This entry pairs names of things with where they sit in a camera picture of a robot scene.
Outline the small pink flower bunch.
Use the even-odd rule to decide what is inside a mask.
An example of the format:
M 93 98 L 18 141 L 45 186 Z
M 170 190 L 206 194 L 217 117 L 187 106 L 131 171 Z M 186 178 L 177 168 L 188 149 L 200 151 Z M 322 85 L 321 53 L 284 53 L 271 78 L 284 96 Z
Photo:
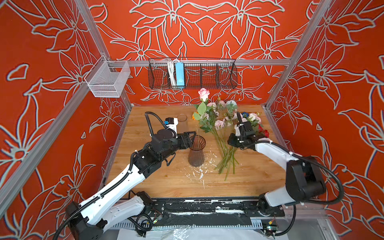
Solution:
M 219 118 L 217 104 L 213 102 L 207 104 L 207 110 L 202 114 L 199 122 L 200 128 L 205 133 L 221 130 L 225 127 L 225 121 Z

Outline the light blue box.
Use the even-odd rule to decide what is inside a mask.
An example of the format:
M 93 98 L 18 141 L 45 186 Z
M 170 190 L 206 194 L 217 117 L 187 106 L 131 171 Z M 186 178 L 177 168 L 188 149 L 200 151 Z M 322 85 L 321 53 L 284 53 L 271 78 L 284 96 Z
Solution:
M 183 89 L 185 87 L 185 74 L 184 74 L 184 63 L 176 62 L 175 63 L 176 70 L 176 83 L 179 89 Z

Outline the orange flower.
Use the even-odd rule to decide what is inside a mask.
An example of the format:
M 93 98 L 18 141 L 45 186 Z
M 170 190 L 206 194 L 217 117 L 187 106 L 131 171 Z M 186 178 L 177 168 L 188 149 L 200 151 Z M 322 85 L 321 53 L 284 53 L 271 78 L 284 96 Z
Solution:
M 193 119 L 194 120 L 198 120 L 199 118 L 198 118 L 198 113 L 197 112 L 194 112 L 193 113 Z

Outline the clear acrylic wall bin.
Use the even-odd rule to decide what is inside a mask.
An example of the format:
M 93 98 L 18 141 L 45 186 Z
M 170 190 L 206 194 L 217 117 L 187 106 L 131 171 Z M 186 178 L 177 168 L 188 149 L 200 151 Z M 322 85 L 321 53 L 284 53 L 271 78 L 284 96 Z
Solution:
M 85 76 L 85 81 L 94 97 L 119 98 L 130 75 L 127 61 L 108 61 L 101 56 Z

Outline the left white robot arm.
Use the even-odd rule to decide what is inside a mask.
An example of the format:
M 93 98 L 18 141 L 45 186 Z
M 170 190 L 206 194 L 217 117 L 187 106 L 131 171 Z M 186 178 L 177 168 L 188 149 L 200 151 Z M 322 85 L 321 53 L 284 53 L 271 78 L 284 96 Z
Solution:
M 150 116 L 155 115 L 153 112 L 145 112 L 151 141 L 131 154 L 127 167 L 109 184 L 81 203 L 72 202 L 67 206 L 67 218 L 56 230 L 53 236 L 55 240 L 66 227 L 76 240 L 98 240 L 123 219 L 149 217 L 144 209 L 152 201 L 146 193 L 139 192 L 123 203 L 118 201 L 157 171 L 162 163 L 169 166 L 178 150 L 191 148 L 197 136 L 195 131 L 178 133 L 176 118 L 164 121 L 158 118 L 163 127 L 154 133 Z

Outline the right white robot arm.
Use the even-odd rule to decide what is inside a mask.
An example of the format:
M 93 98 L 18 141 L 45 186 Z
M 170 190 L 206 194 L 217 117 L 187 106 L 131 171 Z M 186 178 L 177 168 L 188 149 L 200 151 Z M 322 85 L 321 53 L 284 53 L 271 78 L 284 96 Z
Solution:
M 235 133 L 231 134 L 228 144 L 241 150 L 253 150 L 268 157 L 286 172 L 285 185 L 258 197 L 257 209 L 263 216 L 269 216 L 274 208 L 282 205 L 312 203 L 319 205 L 334 205 L 342 201 L 345 190 L 341 180 L 313 157 L 303 157 L 278 143 L 273 142 L 263 134 L 258 134 L 252 123 L 237 113 L 238 123 Z M 314 198 L 323 195 L 327 186 L 323 174 L 327 173 L 336 183 L 339 193 L 333 200 L 317 201 Z

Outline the dark smoked glass vase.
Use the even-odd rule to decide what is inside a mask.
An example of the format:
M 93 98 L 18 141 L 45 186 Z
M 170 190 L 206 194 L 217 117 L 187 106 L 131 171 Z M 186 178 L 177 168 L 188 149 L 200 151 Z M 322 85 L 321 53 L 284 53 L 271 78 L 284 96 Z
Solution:
M 196 135 L 192 147 L 190 148 L 188 161 L 192 167 L 200 167 L 205 161 L 204 148 L 206 147 L 206 140 Z

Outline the pink peony stem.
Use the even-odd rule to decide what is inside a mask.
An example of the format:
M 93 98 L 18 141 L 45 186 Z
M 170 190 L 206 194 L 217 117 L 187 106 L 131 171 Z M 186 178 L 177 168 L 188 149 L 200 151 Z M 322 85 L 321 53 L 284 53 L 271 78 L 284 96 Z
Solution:
M 213 133 L 221 156 L 216 170 L 219 175 L 225 175 L 224 181 L 226 181 L 230 173 L 235 174 L 236 165 L 239 163 L 235 157 L 237 148 L 228 144 L 229 136 L 234 132 L 234 122 L 228 117 L 225 117 L 222 120 L 216 120 L 214 126 Z

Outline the pink rose bunch right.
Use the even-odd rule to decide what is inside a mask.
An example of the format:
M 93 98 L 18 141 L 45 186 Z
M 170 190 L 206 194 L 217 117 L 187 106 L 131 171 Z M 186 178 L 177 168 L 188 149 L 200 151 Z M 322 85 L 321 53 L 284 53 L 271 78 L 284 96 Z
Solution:
M 262 120 L 257 113 L 249 113 L 247 120 L 254 125 L 259 125 Z

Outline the red rose stem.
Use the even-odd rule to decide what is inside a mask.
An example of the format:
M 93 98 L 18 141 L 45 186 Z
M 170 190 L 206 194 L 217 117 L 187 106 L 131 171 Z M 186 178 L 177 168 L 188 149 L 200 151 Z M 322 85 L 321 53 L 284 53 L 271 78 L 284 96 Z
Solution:
M 263 136 L 263 138 L 269 138 L 270 134 L 268 130 L 264 130 L 261 125 L 258 125 L 259 133 Z

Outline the clear glass vase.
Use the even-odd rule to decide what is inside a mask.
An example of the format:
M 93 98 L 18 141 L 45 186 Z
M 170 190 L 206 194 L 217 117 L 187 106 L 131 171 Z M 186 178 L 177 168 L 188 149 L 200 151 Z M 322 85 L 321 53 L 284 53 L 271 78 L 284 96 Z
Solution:
M 177 119 L 178 119 L 178 125 L 177 125 L 178 133 L 188 132 L 189 131 L 188 116 L 184 114 L 180 114 L 177 116 Z

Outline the white green flower stem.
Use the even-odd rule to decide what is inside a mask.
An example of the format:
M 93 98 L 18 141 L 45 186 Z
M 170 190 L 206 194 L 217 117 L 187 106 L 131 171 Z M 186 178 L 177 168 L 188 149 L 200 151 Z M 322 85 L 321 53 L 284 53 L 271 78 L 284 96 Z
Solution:
M 220 118 L 234 120 L 237 118 L 238 105 L 234 100 L 227 102 L 219 100 L 217 102 L 217 110 Z

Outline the pink rose stem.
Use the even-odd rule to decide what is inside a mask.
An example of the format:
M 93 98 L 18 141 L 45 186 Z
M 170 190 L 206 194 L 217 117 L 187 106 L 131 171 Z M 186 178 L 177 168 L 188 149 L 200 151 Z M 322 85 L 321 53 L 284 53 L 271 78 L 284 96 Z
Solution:
M 212 101 L 210 100 L 210 91 L 205 89 L 205 88 L 201 88 L 199 91 L 198 91 L 198 95 L 199 95 L 199 99 L 200 99 L 200 103 L 195 105 L 196 107 L 196 111 L 198 113 L 198 121 L 201 119 L 201 116 L 202 114 L 207 110 L 207 104 L 210 103 L 210 102 L 213 102 L 213 103 L 216 103 L 221 100 L 220 98 L 218 98 L 217 100 L 215 101 Z

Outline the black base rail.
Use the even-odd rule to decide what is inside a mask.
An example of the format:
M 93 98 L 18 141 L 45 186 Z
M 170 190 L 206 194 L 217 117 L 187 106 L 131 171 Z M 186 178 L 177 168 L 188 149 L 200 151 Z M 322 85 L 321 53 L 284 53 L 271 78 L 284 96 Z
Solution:
M 145 204 L 155 227 L 260 227 L 257 220 L 285 217 L 282 207 L 272 208 L 268 215 L 260 214 L 257 197 L 223 198 L 156 198 Z

